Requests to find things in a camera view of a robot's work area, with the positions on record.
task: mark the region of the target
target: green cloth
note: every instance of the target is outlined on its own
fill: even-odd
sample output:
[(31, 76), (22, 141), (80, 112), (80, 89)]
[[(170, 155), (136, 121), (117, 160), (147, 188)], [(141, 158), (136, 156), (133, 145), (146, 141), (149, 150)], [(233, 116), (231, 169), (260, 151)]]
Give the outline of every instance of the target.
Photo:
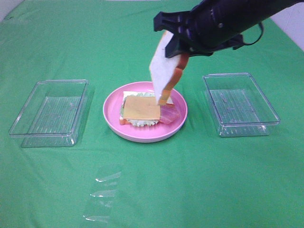
[[(175, 86), (188, 118), (171, 138), (135, 143), (107, 126), (107, 96), (151, 80), (162, 36), (153, 17), (199, 2), (27, 0), (0, 23), (0, 227), (80, 227), (108, 164), (121, 165), (109, 228), (304, 227), (304, 53), (270, 19), (253, 46), (190, 58)], [(244, 34), (251, 42), (259, 30)], [(202, 76), (237, 72), (254, 76), (281, 117), (270, 136), (216, 134)], [(94, 89), (73, 147), (23, 149), (8, 136), (45, 79), (88, 79)]]

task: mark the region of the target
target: cheese slice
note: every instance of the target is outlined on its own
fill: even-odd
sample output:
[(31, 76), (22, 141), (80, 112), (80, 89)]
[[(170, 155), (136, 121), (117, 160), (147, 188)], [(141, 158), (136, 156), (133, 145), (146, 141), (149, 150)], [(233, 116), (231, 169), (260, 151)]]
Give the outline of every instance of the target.
[(124, 109), (124, 119), (159, 120), (161, 107), (156, 104), (155, 97), (127, 96)]

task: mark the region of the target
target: plastic tray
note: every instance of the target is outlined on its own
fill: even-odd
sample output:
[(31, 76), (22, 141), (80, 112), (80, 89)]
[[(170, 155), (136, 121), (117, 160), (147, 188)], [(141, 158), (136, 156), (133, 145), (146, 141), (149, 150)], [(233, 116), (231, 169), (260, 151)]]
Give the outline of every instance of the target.
[(205, 96), (221, 137), (269, 135), (280, 118), (248, 73), (203, 77)]
[(47, 80), (34, 86), (9, 135), (21, 147), (76, 144), (86, 103), (87, 80)]

